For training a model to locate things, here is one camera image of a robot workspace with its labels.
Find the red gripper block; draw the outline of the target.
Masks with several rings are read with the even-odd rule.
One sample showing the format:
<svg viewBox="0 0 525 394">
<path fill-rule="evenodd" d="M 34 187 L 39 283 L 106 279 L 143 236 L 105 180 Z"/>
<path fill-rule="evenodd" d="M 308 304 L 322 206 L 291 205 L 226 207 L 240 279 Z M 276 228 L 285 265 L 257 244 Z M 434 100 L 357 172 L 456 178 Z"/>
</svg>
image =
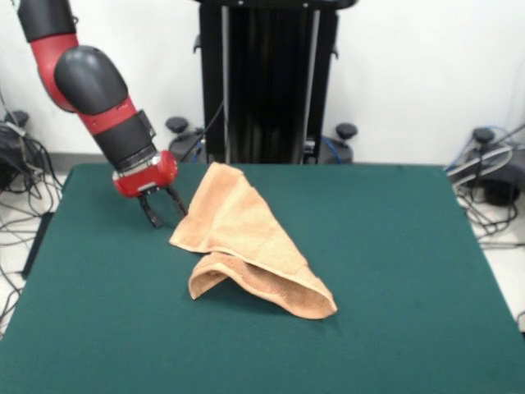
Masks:
<svg viewBox="0 0 525 394">
<path fill-rule="evenodd" d="M 165 188 L 180 215 L 184 218 L 188 210 L 177 191 L 170 186 L 178 174 L 178 164 L 172 152 L 163 150 L 151 159 L 127 172 L 114 171 L 112 181 L 116 189 L 127 198 L 137 197 L 140 207 L 154 228 L 162 227 L 162 219 L 142 195 L 146 190 Z"/>
</svg>

